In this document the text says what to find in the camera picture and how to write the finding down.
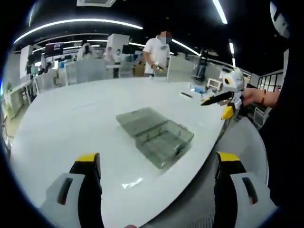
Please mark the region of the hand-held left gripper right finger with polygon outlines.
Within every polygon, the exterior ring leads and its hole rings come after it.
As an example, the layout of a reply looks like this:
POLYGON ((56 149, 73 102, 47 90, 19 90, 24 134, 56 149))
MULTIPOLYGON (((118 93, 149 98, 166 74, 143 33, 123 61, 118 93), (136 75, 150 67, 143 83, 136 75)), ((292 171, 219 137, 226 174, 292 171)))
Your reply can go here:
POLYGON ((217 152, 215 228, 262 228, 277 206, 270 189, 232 153, 217 152))

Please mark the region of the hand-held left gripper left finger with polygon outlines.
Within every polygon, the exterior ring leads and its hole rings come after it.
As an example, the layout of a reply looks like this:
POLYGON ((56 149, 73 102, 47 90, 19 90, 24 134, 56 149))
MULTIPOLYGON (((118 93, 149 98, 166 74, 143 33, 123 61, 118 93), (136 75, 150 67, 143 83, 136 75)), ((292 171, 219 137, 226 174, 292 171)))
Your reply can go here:
POLYGON ((47 189, 39 207, 56 228, 103 228, 100 154, 79 156, 47 189))

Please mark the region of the person's right hand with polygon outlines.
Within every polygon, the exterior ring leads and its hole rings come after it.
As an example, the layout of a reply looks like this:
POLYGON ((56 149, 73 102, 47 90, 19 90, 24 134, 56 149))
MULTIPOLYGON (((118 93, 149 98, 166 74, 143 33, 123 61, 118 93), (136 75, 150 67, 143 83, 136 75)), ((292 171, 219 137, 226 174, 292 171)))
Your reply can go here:
POLYGON ((245 88, 242 92, 242 103, 247 106, 251 103, 261 103, 263 100, 264 92, 257 88, 245 88))

